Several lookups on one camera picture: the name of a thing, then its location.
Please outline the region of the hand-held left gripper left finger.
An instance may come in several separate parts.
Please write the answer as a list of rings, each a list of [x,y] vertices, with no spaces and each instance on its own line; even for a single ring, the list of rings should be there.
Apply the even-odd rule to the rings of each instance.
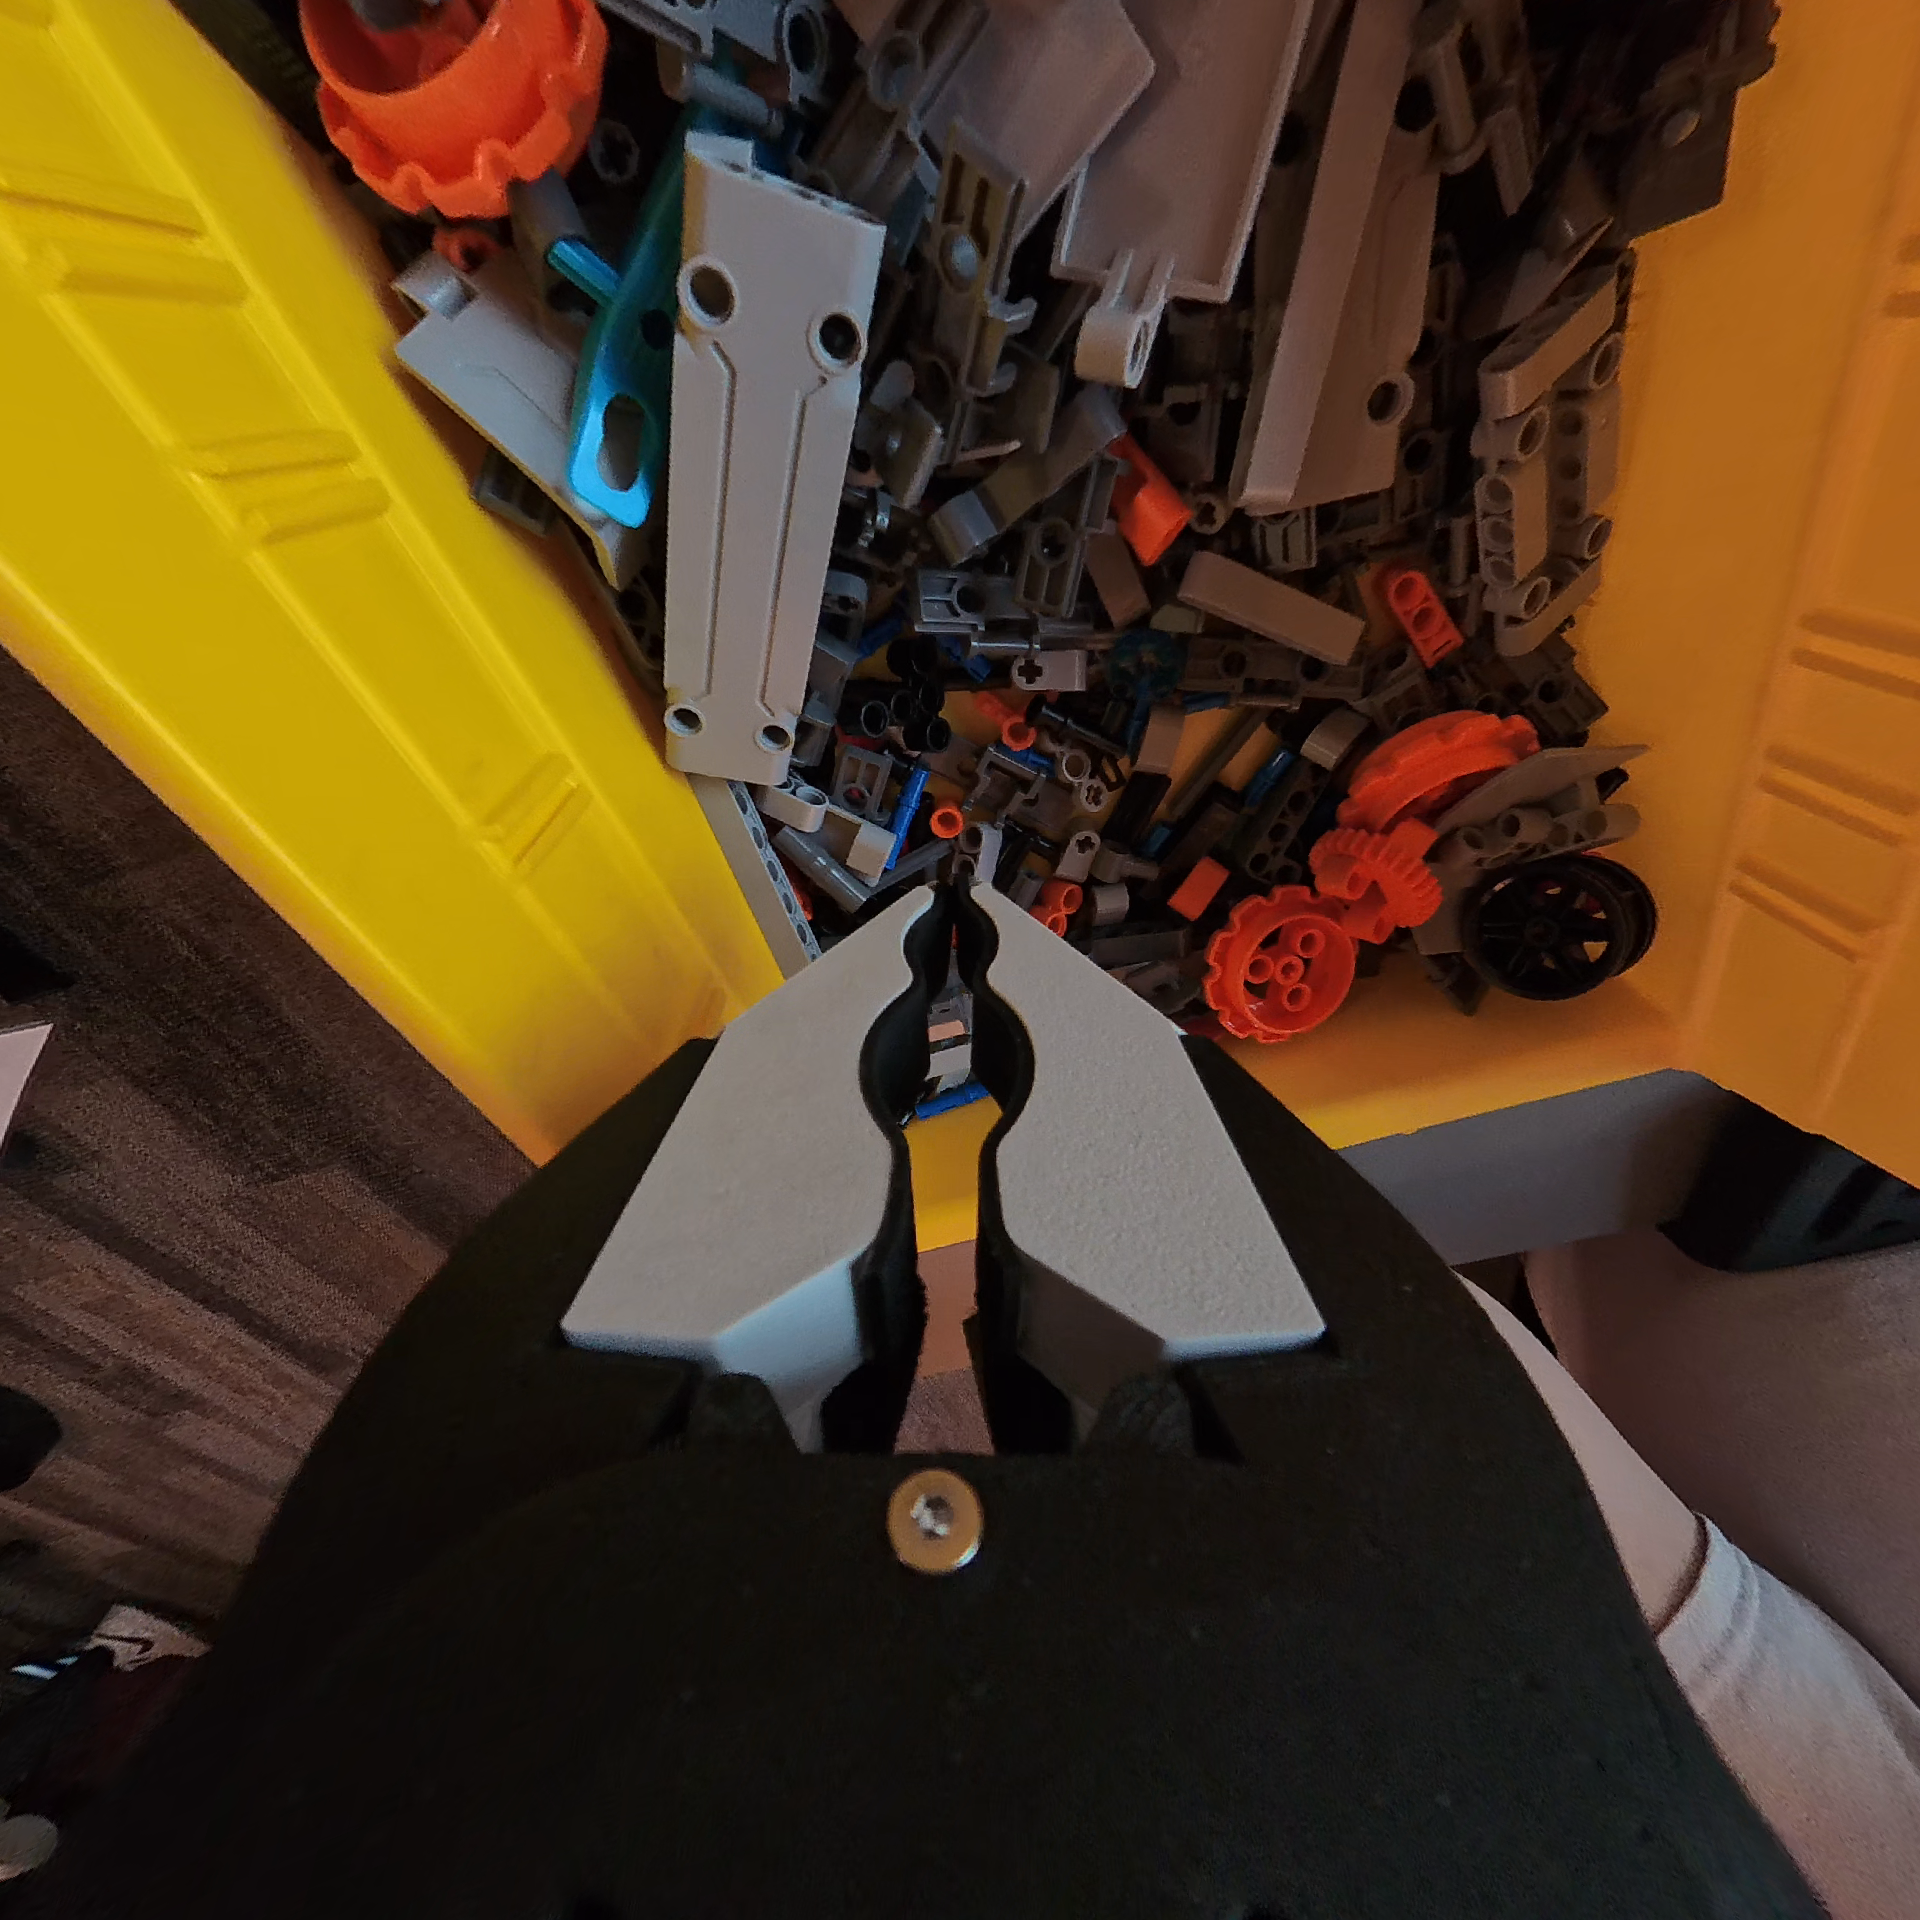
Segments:
[[[925,1327],[904,1121],[947,984],[910,890],[711,1047],[563,1316],[575,1349],[754,1377],[803,1449],[887,1449]]]

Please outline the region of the black spoked wheel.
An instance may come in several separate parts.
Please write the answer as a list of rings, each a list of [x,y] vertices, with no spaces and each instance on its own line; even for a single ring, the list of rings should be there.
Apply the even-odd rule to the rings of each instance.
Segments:
[[[1498,872],[1460,911],[1460,951],[1490,987],[1573,1002],[1630,972],[1659,908],[1642,875],[1605,855],[1550,855]]]

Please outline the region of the yellow bin with cable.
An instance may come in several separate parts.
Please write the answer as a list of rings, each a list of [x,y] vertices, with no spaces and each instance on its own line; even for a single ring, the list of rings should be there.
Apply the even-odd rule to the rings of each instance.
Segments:
[[[5,645],[533,1159],[778,986],[588,567],[468,499],[388,260],[172,5],[5,5]],[[1390,965],[1238,1057],[1332,1146],[1684,1067],[1916,1179],[1916,5],[1782,5],[1638,249],[1574,629],[1648,961]]]

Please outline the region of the teal brick separator tool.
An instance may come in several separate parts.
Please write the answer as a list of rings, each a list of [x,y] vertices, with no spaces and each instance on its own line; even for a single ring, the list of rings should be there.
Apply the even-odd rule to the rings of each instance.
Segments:
[[[573,380],[567,490],[594,514],[637,530],[666,476],[678,274],[686,137],[702,124],[686,107],[639,204],[621,268],[567,235],[546,263],[592,301]]]

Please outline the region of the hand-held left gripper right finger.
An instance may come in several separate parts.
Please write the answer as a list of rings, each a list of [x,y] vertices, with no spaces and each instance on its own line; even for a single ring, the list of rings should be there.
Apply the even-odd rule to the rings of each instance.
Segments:
[[[1086,1434],[1163,1364],[1296,1353],[1326,1320],[1183,1034],[991,890],[956,890],[975,1074],[973,1359],[991,1434]]]

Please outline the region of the long light grey panel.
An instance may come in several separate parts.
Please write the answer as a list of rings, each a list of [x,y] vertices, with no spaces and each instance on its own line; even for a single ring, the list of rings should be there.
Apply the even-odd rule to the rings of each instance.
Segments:
[[[883,228],[688,133],[666,499],[666,752],[782,785],[799,732]]]

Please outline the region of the large orange wheel hub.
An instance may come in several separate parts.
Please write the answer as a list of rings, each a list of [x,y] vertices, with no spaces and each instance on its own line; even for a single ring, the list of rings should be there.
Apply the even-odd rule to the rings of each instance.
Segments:
[[[491,219],[514,180],[564,175],[598,113],[608,26],[592,3],[445,3],[378,27],[301,3],[334,148],[386,204]]]

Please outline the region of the pile of building pieces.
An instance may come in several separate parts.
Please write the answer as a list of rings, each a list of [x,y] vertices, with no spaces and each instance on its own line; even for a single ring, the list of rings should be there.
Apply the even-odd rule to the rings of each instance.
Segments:
[[[570,491],[594,308],[546,252],[621,268],[686,107],[883,228],[794,760],[688,775],[783,972],[964,875],[1283,1043],[1392,951],[1476,1013],[1472,890],[1623,864],[1643,748],[1592,748],[1574,629],[1634,243],[1722,202],[1778,5],[596,8],[583,154],[491,219],[386,204],[303,48],[309,90],[391,213],[400,365],[475,503],[596,564],[663,749],[669,420],[642,528]]]

